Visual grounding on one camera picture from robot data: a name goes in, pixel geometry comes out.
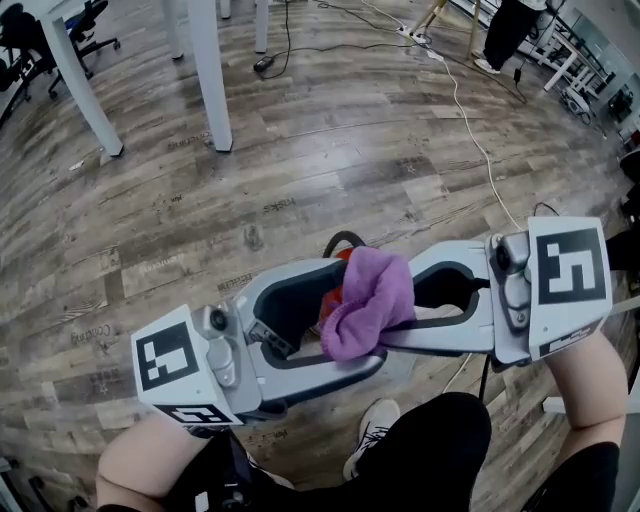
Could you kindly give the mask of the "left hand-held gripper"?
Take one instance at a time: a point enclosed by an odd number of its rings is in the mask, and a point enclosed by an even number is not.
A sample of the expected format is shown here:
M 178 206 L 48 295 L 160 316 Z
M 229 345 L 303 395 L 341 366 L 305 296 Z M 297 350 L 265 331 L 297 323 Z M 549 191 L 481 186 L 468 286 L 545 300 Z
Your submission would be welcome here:
M 314 258 L 256 275 L 234 297 L 191 310 L 182 305 L 131 335 L 138 399 L 181 426 L 239 426 L 280 419 L 288 406 L 361 382 L 387 351 L 346 362 L 326 355 L 284 360 L 254 331 L 302 334 L 319 319 L 325 294 L 347 262 Z

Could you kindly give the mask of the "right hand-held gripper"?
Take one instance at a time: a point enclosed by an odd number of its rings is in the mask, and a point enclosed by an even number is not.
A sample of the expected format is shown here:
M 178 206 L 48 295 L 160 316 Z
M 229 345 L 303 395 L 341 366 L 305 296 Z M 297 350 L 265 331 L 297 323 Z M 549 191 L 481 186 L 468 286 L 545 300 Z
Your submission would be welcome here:
M 380 334 L 380 344 L 393 350 L 493 350 L 496 368 L 524 366 L 598 331 L 612 309 L 595 217 L 531 217 L 526 231 L 493 235 L 485 248 L 480 241 L 439 242 L 409 268 L 417 320 Z

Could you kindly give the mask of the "red fire extinguisher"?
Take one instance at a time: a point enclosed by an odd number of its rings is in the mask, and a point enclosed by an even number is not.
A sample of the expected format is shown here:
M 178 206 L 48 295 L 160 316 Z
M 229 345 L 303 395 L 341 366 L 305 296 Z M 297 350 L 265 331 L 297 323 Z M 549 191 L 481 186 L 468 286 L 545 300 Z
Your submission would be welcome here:
M 336 258 L 348 261 L 351 257 L 352 252 L 355 248 L 365 246 L 365 242 L 361 239 L 361 237 L 354 232 L 351 231 L 340 231 L 336 233 L 328 242 L 322 257 L 330 258 L 334 256 L 334 250 L 336 247 L 345 242 L 348 244 L 346 249 L 340 250 Z M 321 302 L 321 308 L 319 312 L 319 318 L 317 323 L 311 328 L 311 331 L 320 335 L 321 331 L 326 323 L 327 318 L 331 315 L 331 313 L 342 304 L 342 287 L 339 286 L 326 293 Z

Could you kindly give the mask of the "purple cloth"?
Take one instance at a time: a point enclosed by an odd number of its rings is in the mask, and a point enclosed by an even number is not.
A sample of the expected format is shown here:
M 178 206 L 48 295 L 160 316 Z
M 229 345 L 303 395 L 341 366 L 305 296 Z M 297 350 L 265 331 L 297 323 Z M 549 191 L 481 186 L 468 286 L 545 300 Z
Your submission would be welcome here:
M 382 331 L 416 319 L 408 261 L 371 247 L 357 247 L 347 261 L 342 304 L 327 318 L 320 341 L 335 361 L 370 353 Z

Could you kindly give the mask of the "person's left forearm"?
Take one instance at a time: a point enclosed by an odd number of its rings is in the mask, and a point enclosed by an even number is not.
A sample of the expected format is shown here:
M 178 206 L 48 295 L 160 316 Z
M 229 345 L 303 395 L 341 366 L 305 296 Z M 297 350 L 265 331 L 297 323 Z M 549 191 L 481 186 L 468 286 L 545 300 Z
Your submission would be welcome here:
M 111 441 L 100 456 L 97 506 L 165 512 L 162 500 L 208 443 L 159 414 L 149 414 Z

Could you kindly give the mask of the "person's right forearm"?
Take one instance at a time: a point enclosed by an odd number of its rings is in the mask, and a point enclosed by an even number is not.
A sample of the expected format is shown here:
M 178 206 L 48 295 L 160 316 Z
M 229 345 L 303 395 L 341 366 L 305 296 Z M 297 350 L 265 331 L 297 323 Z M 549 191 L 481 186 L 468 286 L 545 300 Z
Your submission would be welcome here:
M 611 342 L 599 331 L 545 358 L 571 427 L 602 431 L 619 442 L 628 406 L 627 374 Z

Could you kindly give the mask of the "person's right white shoe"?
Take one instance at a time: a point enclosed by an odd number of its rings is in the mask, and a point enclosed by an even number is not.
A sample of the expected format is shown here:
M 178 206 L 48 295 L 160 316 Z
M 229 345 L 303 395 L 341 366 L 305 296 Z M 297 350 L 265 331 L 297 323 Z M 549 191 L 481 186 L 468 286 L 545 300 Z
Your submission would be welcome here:
M 359 474 L 357 463 L 362 455 L 381 441 L 393 424 L 400 418 L 399 405 L 393 399 L 376 400 L 361 418 L 358 441 L 343 466 L 343 479 L 350 481 Z

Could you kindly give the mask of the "person's white shoe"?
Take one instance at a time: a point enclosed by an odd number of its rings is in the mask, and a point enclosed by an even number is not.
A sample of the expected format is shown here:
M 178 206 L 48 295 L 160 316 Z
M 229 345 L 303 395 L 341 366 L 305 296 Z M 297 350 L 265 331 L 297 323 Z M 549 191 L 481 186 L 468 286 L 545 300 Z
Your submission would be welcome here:
M 358 441 L 343 466 L 343 479 L 350 481 L 359 474 L 357 463 L 362 455 L 381 441 L 393 424 L 400 418 L 399 405 L 393 399 L 376 400 L 361 418 Z
M 265 468 L 261 467 L 256 460 L 251 456 L 250 453 L 246 453 L 246 457 L 249 461 L 249 464 L 251 465 L 252 468 L 262 472 L 263 474 L 265 474 L 267 477 L 269 477 L 273 482 L 275 482 L 277 485 L 280 485 L 282 487 L 286 487 L 288 489 L 294 490 L 295 486 L 286 478 L 271 473 L 269 471 L 267 471 Z

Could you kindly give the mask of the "person's right leg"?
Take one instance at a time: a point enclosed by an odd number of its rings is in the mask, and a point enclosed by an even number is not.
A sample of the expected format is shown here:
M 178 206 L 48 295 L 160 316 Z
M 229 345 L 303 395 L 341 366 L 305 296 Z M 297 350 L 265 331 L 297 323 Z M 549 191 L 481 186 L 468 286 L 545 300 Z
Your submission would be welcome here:
M 474 395 L 442 394 L 403 414 L 357 463 L 347 487 L 357 504 L 389 512 L 469 512 L 491 441 Z

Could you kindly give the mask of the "person's leg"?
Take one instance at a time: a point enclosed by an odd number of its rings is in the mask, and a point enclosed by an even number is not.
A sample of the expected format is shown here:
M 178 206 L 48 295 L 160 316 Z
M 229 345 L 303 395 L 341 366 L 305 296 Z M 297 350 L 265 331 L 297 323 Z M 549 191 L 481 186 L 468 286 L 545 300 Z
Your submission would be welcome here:
M 357 504 L 389 512 L 469 512 L 491 441 L 474 395 L 442 394 L 403 414 L 357 463 L 347 487 Z
M 256 464 L 230 429 L 219 431 L 211 440 L 217 462 L 210 467 L 209 488 L 194 498 L 195 512 L 253 512 L 258 491 L 266 482 L 294 490 L 287 479 Z

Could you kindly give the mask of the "person's left white shoe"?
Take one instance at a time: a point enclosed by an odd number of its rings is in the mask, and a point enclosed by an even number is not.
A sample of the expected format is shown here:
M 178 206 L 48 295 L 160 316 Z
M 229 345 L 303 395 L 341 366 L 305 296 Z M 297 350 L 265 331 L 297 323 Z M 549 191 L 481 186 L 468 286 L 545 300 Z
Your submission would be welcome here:
M 286 487 L 288 489 L 294 490 L 295 486 L 286 478 L 271 473 L 269 471 L 267 471 L 265 468 L 261 467 L 256 460 L 251 456 L 250 453 L 246 453 L 246 457 L 249 461 L 249 464 L 251 465 L 252 468 L 262 472 L 263 474 L 265 474 L 267 477 L 269 477 L 273 482 L 275 482 L 277 485 L 280 485 L 282 487 Z

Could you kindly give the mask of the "person's left leg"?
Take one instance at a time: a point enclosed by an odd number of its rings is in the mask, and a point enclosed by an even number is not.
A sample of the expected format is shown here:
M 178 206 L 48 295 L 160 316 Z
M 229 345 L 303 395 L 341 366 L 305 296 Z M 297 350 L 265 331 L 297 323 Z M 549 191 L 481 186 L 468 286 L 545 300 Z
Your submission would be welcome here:
M 266 482 L 294 490 L 287 479 L 256 464 L 230 429 L 219 431 L 211 440 L 217 462 L 210 467 L 209 488 L 194 498 L 195 512 L 253 512 L 258 491 Z

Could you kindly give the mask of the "person's black shirt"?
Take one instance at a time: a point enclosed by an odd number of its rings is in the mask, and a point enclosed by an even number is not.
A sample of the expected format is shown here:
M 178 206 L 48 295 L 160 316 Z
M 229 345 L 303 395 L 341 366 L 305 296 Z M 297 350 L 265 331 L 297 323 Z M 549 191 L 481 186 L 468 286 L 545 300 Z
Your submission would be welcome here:
M 355 479 L 304 492 L 276 483 L 253 466 L 251 500 L 245 512 L 469 512 L 484 449 L 483 444 L 456 445 L 448 455 L 412 464 L 406 475 L 385 478 L 382 472 L 389 465 L 408 461 L 419 452 L 385 443 L 364 458 Z M 222 485 L 210 464 L 213 451 L 206 447 L 162 496 L 140 503 L 101 495 L 97 512 L 197 512 L 200 498 L 208 501 L 210 512 L 224 512 L 215 505 Z M 619 455 L 619 447 L 612 442 L 577 452 L 549 475 L 521 512 L 610 512 Z

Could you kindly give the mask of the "long white power strip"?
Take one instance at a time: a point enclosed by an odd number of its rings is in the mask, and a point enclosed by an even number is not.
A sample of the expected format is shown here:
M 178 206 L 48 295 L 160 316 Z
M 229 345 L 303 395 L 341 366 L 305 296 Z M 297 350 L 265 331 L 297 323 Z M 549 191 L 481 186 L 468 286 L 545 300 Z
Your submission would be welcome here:
M 431 37 L 422 33 L 411 33 L 406 25 L 401 25 L 396 29 L 396 33 L 405 39 L 415 43 L 417 46 L 426 50 L 430 59 L 443 62 L 444 58 L 431 48 Z

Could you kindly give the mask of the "white desk frame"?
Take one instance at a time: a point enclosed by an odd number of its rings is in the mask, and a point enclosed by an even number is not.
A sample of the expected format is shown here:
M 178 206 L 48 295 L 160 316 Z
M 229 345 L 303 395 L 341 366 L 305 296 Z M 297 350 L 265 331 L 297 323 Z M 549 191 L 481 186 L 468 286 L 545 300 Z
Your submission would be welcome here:
M 587 103 L 600 99 L 606 86 L 615 78 L 560 17 L 559 11 L 547 5 L 520 45 L 527 63 L 547 67 L 553 75 L 543 86 L 549 92 L 557 86 L 569 87 L 579 93 Z

